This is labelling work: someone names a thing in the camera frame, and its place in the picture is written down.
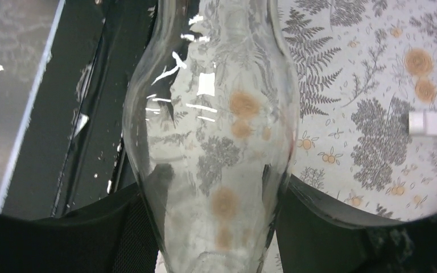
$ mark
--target patterned tablecloth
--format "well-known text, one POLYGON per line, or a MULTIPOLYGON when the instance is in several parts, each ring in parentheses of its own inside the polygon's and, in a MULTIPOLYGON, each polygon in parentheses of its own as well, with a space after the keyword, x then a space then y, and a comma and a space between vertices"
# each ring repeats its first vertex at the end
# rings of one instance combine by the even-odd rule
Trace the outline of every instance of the patterned tablecloth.
MULTIPOLYGON (((294 174, 351 206, 403 221, 437 212, 437 0, 279 0, 300 75, 294 174)), ((165 272, 159 258, 157 272, 165 272)), ((264 272, 282 272, 274 239, 264 272)))

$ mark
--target gray floor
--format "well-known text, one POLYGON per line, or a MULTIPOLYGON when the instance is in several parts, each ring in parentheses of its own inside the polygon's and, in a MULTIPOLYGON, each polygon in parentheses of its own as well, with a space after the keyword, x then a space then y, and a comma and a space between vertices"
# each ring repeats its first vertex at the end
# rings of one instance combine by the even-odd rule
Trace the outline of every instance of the gray floor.
POLYGON ((0 185, 59 0, 0 0, 0 185))

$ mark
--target white stripe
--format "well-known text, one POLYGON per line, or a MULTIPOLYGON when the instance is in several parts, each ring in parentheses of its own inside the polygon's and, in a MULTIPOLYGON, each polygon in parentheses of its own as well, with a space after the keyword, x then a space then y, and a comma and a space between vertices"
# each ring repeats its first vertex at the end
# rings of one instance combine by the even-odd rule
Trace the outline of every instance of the white stripe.
POLYGON ((24 109, 23 118, 21 119, 21 123, 19 125, 18 134, 16 136, 16 139, 14 140, 13 149, 11 150, 11 155, 9 156, 9 160, 7 162, 6 171, 4 172, 4 177, 2 178, 1 181, 0 213, 2 211, 4 202, 7 197, 7 191, 9 190, 11 179, 13 178, 14 168, 16 167, 16 162, 18 160, 19 152, 21 150, 21 145, 24 140, 24 135, 29 126, 32 108, 34 108, 34 101, 36 100, 36 95, 38 94, 39 86, 41 85, 41 81, 43 80, 44 71, 46 71, 46 65, 51 59, 51 47, 54 41, 54 37, 56 35, 57 25, 59 24, 59 20, 61 18, 61 13, 63 12, 63 7, 65 2, 66 2, 65 0, 60 0, 59 3, 57 4, 56 13, 50 29, 50 34, 46 41, 46 45, 44 46, 43 55, 41 56, 41 60, 38 65, 38 71, 36 73, 36 77, 34 78, 34 82, 32 83, 31 91, 29 93, 29 99, 27 100, 26 108, 24 109))

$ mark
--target white object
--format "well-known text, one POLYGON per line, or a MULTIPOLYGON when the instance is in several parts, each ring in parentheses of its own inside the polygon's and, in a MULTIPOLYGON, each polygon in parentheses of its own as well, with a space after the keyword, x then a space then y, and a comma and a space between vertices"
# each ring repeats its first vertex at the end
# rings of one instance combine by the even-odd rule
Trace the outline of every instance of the white object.
POLYGON ((437 136, 437 113, 410 112, 409 133, 410 135, 437 136))

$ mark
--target clear glass vase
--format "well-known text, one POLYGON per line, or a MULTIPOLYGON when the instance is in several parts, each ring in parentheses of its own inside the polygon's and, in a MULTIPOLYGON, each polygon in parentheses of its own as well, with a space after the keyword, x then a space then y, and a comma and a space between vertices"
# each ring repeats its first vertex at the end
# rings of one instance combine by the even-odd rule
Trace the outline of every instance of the clear glass vase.
POLYGON ((168 273, 261 272, 299 91, 277 0, 160 0, 123 138, 168 273))

